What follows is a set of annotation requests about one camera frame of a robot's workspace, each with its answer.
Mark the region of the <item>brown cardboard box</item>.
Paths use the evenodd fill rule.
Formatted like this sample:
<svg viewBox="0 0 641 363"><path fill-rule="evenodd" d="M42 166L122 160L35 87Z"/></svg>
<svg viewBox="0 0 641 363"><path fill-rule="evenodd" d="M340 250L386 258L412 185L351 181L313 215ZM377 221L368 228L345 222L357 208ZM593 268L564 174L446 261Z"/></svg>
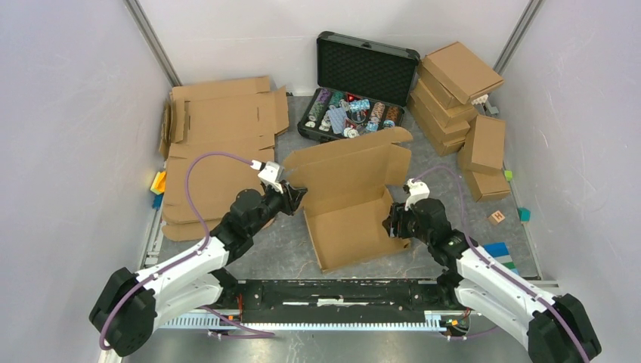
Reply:
<svg viewBox="0 0 641 363"><path fill-rule="evenodd" d="M389 187L401 187L410 166L404 128L293 151L283 162L287 181L307 188L302 211L323 272L400 253L410 241L390 237L382 223L393 203Z"/></svg>

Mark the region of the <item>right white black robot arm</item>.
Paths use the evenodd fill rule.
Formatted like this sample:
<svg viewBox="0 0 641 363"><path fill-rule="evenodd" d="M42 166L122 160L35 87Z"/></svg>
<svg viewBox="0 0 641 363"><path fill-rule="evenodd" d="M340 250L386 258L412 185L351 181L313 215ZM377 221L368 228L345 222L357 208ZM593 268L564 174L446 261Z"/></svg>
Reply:
<svg viewBox="0 0 641 363"><path fill-rule="evenodd" d="M441 201L392 203L382 225L391 237L423 242L446 268L436 289L442 306L481 313L517 340L532 362L589 362L602 352L578 298L543 290L499 263L451 226Z"/></svg>

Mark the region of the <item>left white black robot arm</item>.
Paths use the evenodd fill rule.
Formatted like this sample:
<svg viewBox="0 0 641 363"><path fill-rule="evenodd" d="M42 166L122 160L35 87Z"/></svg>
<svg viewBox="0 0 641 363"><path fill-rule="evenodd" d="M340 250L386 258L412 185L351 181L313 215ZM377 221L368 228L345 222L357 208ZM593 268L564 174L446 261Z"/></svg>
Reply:
<svg viewBox="0 0 641 363"><path fill-rule="evenodd" d="M173 318L213 303L232 306L237 287L226 281L226 265L246 253L277 214L294 215L307 192L287 181L266 185L263 192L243 190L221 222L190 249L137 272L116 270L89 314L99 346L125 357Z"/></svg>

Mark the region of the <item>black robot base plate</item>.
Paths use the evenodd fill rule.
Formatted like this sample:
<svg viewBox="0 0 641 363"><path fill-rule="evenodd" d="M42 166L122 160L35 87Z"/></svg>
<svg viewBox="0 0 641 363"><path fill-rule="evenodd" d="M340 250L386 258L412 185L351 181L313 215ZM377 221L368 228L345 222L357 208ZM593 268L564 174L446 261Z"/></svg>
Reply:
<svg viewBox="0 0 641 363"><path fill-rule="evenodd" d="M239 311L244 323L419 323L426 311L461 311L434 280L245 280L213 308Z"/></svg>

